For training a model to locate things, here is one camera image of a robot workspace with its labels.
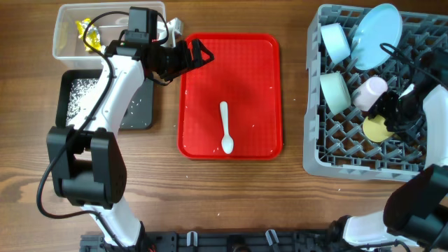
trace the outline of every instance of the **wood surface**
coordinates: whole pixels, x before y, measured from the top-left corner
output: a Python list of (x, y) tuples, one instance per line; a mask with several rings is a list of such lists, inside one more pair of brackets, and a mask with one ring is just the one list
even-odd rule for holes
[[(36, 189), (48, 165), (46, 134), (54, 125), (65, 66), (52, 56), (62, 4), (85, 0), (2, 0), (0, 3), (0, 251), (78, 251), (80, 235), (98, 233), (89, 216), (44, 218)], [(332, 1), (374, 7), (382, 1)], [(446, 15), (448, 1), (390, 1), (400, 11)], [(307, 28), (314, 1), (166, 1), (167, 19), (193, 32), (260, 32), (281, 48), (285, 146), (270, 162), (192, 161), (176, 147), (179, 80), (155, 89), (155, 124), (121, 132), (127, 165), (125, 196), (147, 231), (227, 232), (325, 228), (340, 216), (381, 210), (401, 183), (308, 175), (302, 168), (307, 108)], [(45, 208), (77, 211), (49, 179)]]

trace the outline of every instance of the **blue plate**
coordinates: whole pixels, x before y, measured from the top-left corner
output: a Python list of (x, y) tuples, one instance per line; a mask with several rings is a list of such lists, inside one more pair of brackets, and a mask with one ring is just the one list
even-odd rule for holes
[(355, 67), (368, 70), (385, 63), (390, 57), (379, 44), (397, 46), (403, 30), (403, 20), (397, 8), (384, 3), (373, 8), (361, 21), (351, 44), (358, 42), (351, 58), (358, 58)]

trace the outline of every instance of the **yellow plate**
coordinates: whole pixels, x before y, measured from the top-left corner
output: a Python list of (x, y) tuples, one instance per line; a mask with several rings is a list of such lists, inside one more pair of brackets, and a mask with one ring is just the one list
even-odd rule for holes
[(384, 121), (386, 121), (386, 119), (380, 115), (377, 115), (373, 119), (365, 118), (363, 123), (363, 131), (366, 137), (377, 143), (392, 137), (393, 132), (387, 131)]

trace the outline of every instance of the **gray dish rack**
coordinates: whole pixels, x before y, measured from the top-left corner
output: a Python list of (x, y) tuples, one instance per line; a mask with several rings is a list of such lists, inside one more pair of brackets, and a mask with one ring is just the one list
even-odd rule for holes
[[(339, 71), (352, 93), (371, 76), (385, 79), (389, 89), (403, 91), (409, 83), (407, 65), (389, 59), (368, 71), (354, 68), (350, 57), (339, 64), (331, 62), (321, 39), (321, 26), (340, 23), (349, 43), (356, 28), (371, 8), (324, 4), (319, 7), (307, 33), (307, 69), (309, 91), (304, 117), (303, 167), (309, 173), (343, 179), (408, 181), (425, 165), (425, 125), (405, 143), (390, 138), (382, 143), (371, 142), (363, 133), (366, 113), (351, 105), (333, 115), (320, 87), (320, 75)], [(400, 12), (403, 20), (398, 47), (412, 59), (432, 48), (448, 49), (448, 16)]]

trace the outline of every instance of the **yellow wrapper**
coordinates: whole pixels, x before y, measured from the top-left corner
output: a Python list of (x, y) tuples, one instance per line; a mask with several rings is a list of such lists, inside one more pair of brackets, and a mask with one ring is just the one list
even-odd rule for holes
[[(79, 32), (78, 38), (80, 38), (81, 40), (83, 39), (85, 28), (89, 25), (90, 21), (91, 21), (90, 18), (86, 18), (83, 21), (75, 21)], [(93, 48), (97, 49), (98, 51), (101, 51), (101, 43), (100, 43), (101, 39), (99, 36), (98, 28), (96, 28), (93, 24), (87, 31), (87, 36), (85, 37), (85, 40)], [(88, 48), (86, 45), (85, 50), (88, 52), (91, 51), (91, 49)]]

